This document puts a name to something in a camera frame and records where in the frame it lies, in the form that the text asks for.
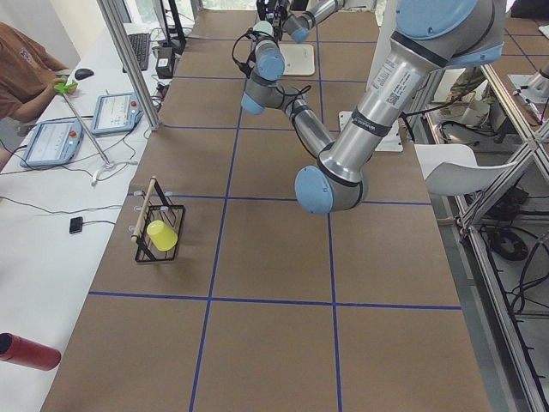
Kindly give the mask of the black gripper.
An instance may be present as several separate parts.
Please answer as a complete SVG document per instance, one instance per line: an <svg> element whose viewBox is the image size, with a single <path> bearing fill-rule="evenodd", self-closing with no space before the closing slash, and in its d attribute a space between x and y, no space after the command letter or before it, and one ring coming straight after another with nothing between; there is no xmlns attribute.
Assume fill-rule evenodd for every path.
<svg viewBox="0 0 549 412"><path fill-rule="evenodd" d="M256 11L261 21L274 26L287 18L289 5L288 0L257 0Z"/></svg>

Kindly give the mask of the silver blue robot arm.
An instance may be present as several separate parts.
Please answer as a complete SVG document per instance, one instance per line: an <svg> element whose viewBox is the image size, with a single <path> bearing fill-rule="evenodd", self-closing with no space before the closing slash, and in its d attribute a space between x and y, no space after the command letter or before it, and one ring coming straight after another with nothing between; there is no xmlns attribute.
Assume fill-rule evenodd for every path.
<svg viewBox="0 0 549 412"><path fill-rule="evenodd" d="M363 166L425 78L435 70L499 59L506 14L504 1L398 2L387 57L337 138L310 109L303 92L278 83L285 61L271 24L261 21L249 28L245 37L254 41L255 64L241 66L248 79L241 106L254 114L267 108L283 111L315 159L295 178L300 206L326 215L361 203L368 191Z"/></svg>
<svg viewBox="0 0 549 412"><path fill-rule="evenodd" d="M303 43L307 40L310 31L342 9L345 1L319 1L310 9L307 9L308 4L308 1L256 1L256 11L261 21L271 24L275 39L281 40L287 33L294 42Z"/></svg>

